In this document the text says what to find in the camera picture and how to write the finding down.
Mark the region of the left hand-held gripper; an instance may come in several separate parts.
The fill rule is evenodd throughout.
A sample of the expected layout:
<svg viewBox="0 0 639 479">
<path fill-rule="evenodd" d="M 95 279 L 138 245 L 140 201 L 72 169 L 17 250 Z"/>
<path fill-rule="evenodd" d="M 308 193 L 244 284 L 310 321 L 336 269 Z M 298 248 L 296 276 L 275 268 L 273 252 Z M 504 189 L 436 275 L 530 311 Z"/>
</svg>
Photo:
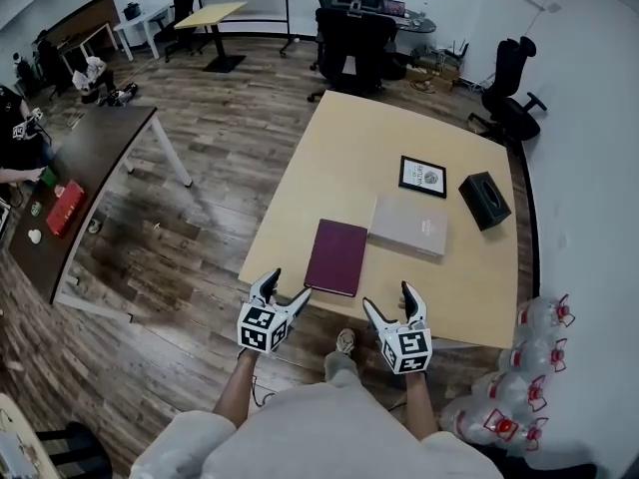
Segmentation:
<svg viewBox="0 0 639 479">
<path fill-rule="evenodd" d="M 309 303 L 313 290 L 300 291 L 285 310 L 269 304 L 276 292 L 282 270 L 276 268 L 258 278 L 251 286 L 237 323 L 237 343 L 241 348 L 271 354 L 285 341 L 293 321 Z"/>
</svg>

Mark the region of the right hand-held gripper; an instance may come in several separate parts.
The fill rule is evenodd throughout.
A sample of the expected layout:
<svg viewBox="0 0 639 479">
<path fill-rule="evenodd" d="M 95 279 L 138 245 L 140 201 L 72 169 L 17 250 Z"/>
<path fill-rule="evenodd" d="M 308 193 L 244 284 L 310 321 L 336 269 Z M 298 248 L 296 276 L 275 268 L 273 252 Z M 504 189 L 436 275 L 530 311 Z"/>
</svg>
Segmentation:
<svg viewBox="0 0 639 479">
<path fill-rule="evenodd" d="M 427 305 L 419 292 L 407 281 L 401 282 L 406 324 L 389 320 L 367 297 L 363 310 L 376 331 L 381 354 L 395 375 L 424 372 L 432 356 L 430 329 L 426 326 Z"/>
</svg>

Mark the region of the maroon book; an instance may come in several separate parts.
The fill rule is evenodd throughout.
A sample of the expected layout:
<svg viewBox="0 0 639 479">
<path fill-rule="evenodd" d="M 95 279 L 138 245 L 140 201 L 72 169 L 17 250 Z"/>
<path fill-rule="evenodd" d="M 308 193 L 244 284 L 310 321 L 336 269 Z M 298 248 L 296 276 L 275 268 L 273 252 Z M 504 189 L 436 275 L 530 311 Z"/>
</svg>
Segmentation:
<svg viewBox="0 0 639 479">
<path fill-rule="evenodd" d="M 355 297 L 366 239 L 366 228 L 320 219 L 306 272 L 305 286 Z"/>
</svg>

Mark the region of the beige book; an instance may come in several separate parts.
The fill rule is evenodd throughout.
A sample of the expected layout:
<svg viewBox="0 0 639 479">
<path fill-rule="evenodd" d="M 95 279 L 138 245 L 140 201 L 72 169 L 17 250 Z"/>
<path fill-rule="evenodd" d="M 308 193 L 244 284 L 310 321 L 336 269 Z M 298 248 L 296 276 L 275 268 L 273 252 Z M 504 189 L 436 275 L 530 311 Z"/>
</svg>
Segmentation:
<svg viewBox="0 0 639 479">
<path fill-rule="evenodd" d="M 444 211 L 379 195 L 367 237 L 371 243 L 393 251 L 441 259 L 445 255 L 447 228 L 448 215 Z"/>
</svg>

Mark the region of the person's right forearm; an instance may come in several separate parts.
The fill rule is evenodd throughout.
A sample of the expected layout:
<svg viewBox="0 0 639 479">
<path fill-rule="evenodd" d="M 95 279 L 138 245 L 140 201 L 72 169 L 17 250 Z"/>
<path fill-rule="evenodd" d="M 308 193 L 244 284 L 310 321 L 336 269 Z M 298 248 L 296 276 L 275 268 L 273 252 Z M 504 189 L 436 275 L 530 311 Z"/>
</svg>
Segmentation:
<svg viewBox="0 0 639 479">
<path fill-rule="evenodd" d="M 405 384 L 404 425 L 417 440 L 423 440 L 438 431 L 426 385 L 426 376 L 423 372 L 410 373 L 405 377 Z"/>
</svg>

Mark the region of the person's leg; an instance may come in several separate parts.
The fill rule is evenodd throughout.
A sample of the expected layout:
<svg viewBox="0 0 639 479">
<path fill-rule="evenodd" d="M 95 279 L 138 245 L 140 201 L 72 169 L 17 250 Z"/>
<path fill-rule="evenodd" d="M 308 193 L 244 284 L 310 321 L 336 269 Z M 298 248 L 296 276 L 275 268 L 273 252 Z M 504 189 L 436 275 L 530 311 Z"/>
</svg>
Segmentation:
<svg viewBox="0 0 639 479">
<path fill-rule="evenodd" d="M 361 387 L 355 362 L 347 354 L 337 350 L 324 360 L 324 381 L 337 388 Z"/>
</svg>

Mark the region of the black framed picture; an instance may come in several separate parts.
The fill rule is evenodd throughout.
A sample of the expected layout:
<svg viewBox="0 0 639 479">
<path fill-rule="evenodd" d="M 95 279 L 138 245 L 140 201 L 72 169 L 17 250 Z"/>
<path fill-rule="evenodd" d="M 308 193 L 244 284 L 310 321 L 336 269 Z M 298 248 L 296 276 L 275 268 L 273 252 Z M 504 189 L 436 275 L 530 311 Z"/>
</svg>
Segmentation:
<svg viewBox="0 0 639 479">
<path fill-rule="evenodd" d="M 408 156 L 400 158 L 398 186 L 446 199 L 446 168 Z"/>
</svg>

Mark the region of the black tissue box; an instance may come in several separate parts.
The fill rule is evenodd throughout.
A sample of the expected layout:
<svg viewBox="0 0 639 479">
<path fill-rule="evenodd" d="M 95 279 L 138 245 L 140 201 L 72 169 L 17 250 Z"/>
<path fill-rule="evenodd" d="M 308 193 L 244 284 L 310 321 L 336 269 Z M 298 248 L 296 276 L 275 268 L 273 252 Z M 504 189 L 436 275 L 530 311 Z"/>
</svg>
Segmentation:
<svg viewBox="0 0 639 479">
<path fill-rule="evenodd" d="M 469 175 L 458 190 L 481 231 L 498 226 L 511 215 L 509 205 L 489 172 Z"/>
</svg>

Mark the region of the light wooden table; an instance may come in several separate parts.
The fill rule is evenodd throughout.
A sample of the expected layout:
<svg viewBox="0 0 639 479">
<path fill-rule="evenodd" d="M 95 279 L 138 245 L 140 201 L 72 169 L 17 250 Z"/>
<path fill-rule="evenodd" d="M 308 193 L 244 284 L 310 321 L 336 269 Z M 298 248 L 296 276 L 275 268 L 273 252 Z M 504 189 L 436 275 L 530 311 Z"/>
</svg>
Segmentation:
<svg viewBox="0 0 639 479">
<path fill-rule="evenodd" d="M 446 168 L 440 199 L 398 186 L 400 158 Z M 369 298 L 388 318 L 401 317 L 403 280 L 427 305 L 434 336 L 498 348 L 513 338 L 518 288 L 515 217 L 481 231 L 459 193 L 472 174 L 489 172 L 508 203 L 514 200 L 506 150 L 455 126 L 391 105 L 327 92 L 296 148 L 251 245 L 239 278 L 253 282 L 280 268 L 281 296 L 304 284 L 320 219 L 369 224 L 376 198 L 390 194 L 448 215 L 440 260 L 379 246 L 364 253 L 355 297 L 317 291 L 314 306 L 364 318 Z"/>
</svg>

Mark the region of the person's beige clothing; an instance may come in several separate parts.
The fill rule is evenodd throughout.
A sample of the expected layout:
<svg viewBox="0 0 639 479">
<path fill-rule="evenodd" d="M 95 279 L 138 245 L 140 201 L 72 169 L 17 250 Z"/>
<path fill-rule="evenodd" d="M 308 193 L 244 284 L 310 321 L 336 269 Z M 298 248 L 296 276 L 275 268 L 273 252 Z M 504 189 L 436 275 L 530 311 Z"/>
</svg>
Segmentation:
<svg viewBox="0 0 639 479">
<path fill-rule="evenodd" d="M 449 432 L 416 439 L 364 388 L 318 383 L 276 395 L 235 426 L 177 415 L 130 479 L 502 479 Z"/>
</svg>

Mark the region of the dark brown table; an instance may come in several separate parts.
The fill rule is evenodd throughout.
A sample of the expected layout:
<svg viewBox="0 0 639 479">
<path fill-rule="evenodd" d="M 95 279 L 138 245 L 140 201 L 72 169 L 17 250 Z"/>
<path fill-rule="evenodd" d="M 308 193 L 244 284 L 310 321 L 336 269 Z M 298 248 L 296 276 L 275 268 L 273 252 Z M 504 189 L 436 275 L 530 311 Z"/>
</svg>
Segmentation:
<svg viewBox="0 0 639 479">
<path fill-rule="evenodd" d="M 119 322 L 132 321 L 133 315 L 127 311 L 86 301 L 64 289 L 78 282 L 70 275 L 70 267 L 108 183 L 127 164 L 137 141 L 148 131 L 158 140 L 183 185 L 190 187 L 193 179 L 162 127 L 158 110 L 127 106 L 90 108 L 53 159 L 51 168 L 58 184 L 66 186 L 75 181 L 86 192 L 84 204 L 62 238 L 55 237 L 46 224 L 58 197 L 43 182 L 34 188 L 9 242 L 9 253 L 47 303 L 60 303 Z M 42 233 L 38 244 L 29 240 L 29 230 Z"/>
</svg>

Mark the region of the black stool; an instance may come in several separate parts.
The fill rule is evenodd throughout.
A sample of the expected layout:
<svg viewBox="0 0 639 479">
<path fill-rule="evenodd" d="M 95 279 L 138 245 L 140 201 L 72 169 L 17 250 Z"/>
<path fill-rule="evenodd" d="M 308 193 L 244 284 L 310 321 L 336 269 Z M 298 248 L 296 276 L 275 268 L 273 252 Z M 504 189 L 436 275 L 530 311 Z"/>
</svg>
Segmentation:
<svg viewBox="0 0 639 479">
<path fill-rule="evenodd" d="M 82 422 L 65 428 L 35 433 L 53 465 L 56 479 L 113 479 L 111 459 L 93 433 Z"/>
</svg>

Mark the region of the cardboard box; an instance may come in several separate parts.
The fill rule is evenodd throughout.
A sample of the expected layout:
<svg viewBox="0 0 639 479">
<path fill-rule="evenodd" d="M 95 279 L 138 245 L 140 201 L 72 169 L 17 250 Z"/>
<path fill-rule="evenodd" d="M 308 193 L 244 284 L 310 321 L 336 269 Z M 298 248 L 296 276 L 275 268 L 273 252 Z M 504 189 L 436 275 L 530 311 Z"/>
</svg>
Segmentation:
<svg viewBox="0 0 639 479">
<path fill-rule="evenodd" d="M 433 71 L 447 81 L 457 82 L 460 78 L 463 59 L 451 55 L 447 50 L 419 45 L 411 50 L 410 58 L 414 67 Z"/>
</svg>

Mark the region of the small yellow table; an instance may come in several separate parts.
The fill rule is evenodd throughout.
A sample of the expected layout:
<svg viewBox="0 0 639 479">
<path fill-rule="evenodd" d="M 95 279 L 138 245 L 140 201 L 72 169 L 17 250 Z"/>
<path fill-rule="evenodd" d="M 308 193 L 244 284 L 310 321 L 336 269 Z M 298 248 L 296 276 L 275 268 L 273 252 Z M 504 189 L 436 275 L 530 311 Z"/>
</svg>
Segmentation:
<svg viewBox="0 0 639 479">
<path fill-rule="evenodd" d="M 228 74 L 246 59 L 245 55 L 226 54 L 219 30 L 219 24 L 221 22 L 246 5 L 246 1 L 207 5 L 174 26 L 175 30 L 203 27 L 209 27 L 211 29 L 211 32 L 205 35 L 204 41 L 197 49 L 197 51 L 201 53 L 211 42 L 214 42 L 216 45 L 218 56 L 206 66 L 204 69 L 205 72 Z"/>
</svg>

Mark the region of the round beige table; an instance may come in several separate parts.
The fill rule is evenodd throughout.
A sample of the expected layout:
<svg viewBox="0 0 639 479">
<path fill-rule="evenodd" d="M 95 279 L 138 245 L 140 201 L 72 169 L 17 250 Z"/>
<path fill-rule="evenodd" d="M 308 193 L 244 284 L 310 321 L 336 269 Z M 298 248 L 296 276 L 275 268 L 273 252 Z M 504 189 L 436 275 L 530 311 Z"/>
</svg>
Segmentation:
<svg viewBox="0 0 639 479">
<path fill-rule="evenodd" d="M 62 479 L 16 402 L 0 393 L 0 479 Z"/>
</svg>

